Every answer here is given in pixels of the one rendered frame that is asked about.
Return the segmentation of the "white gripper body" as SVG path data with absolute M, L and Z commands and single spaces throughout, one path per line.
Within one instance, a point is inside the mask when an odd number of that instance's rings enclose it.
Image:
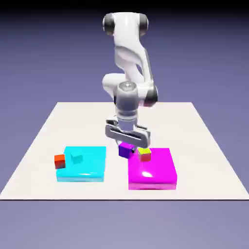
M 135 147 L 147 148 L 150 146 L 151 133 L 143 126 L 133 126 L 131 131 L 121 131 L 118 126 L 107 124 L 105 134 L 111 139 L 132 144 Z

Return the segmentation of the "small purple cube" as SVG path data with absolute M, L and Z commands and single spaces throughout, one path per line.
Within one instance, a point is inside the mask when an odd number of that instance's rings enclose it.
M 128 144 L 125 142 L 122 142 L 119 144 L 119 156 L 129 159 L 133 156 L 134 154 L 134 146 L 132 144 Z

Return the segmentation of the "small yellow cube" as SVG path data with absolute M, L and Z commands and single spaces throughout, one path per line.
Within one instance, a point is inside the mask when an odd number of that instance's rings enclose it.
M 138 148 L 138 157 L 141 162 L 146 162 L 151 160 L 151 150 L 150 148 Z

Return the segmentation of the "small cyan cube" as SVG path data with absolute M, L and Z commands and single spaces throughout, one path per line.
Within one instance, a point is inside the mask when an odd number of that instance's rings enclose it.
M 81 153 L 78 153 L 78 152 L 72 152 L 71 153 L 71 160 L 72 160 L 73 164 L 79 164 L 83 160 L 83 155 Z

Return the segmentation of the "small red cube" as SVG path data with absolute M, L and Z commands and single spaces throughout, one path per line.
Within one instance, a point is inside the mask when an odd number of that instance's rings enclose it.
M 66 162 L 65 162 L 65 155 L 60 154 L 60 155 L 55 155 L 54 156 L 54 165 L 56 169 L 62 169 L 66 167 Z

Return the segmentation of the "large magenta box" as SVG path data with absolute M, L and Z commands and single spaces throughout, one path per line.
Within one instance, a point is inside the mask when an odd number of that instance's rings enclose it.
M 138 152 L 128 159 L 128 189 L 175 190 L 178 177 L 170 149 L 150 150 L 150 161 L 141 161 Z

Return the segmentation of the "large cyan box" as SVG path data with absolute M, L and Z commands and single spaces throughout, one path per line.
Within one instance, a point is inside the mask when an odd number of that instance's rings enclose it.
M 103 182 L 106 165 L 105 146 L 67 146 L 64 150 L 66 167 L 56 170 L 58 182 Z M 83 155 L 79 164 L 73 164 L 71 153 Z

